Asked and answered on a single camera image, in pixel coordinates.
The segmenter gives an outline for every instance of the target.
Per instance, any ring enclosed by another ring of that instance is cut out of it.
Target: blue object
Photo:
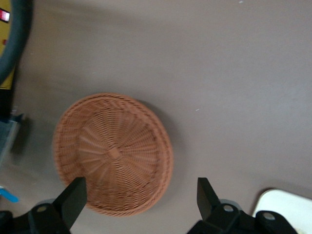
[[[2,195],[3,197],[5,197],[6,199],[8,199],[11,202],[18,202],[19,201],[19,199],[16,196],[9,193],[4,188],[0,188],[0,195]]]

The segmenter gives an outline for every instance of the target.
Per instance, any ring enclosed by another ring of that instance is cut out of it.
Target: red light
[[[0,9],[0,20],[8,23],[10,19],[10,13]]]

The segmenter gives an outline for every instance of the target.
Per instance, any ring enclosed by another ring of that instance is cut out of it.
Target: yellow object
[[[9,0],[1,0],[0,1],[0,8],[11,12],[11,4]],[[10,19],[8,23],[0,21],[0,55],[2,55],[5,44],[3,43],[3,40],[8,40],[9,34],[10,34],[10,28],[11,28],[11,21],[12,21],[12,15],[10,15]],[[13,81],[13,75],[14,70],[10,73],[10,75],[7,77],[7,79],[1,84],[0,89],[7,89],[10,90],[12,87],[12,81]]]

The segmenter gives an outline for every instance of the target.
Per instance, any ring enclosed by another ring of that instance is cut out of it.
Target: woven basket
[[[152,207],[173,171],[172,147],[159,119],[118,94],[96,94],[73,104],[57,125],[54,153],[64,183],[86,177],[87,206],[112,216]]]

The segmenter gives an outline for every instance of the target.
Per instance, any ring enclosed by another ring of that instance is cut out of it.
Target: wicker basket
[[[54,153],[64,183],[86,177],[87,206],[112,216],[152,207],[173,171],[172,147],[159,119],[118,94],[96,94],[73,104],[56,128]]]

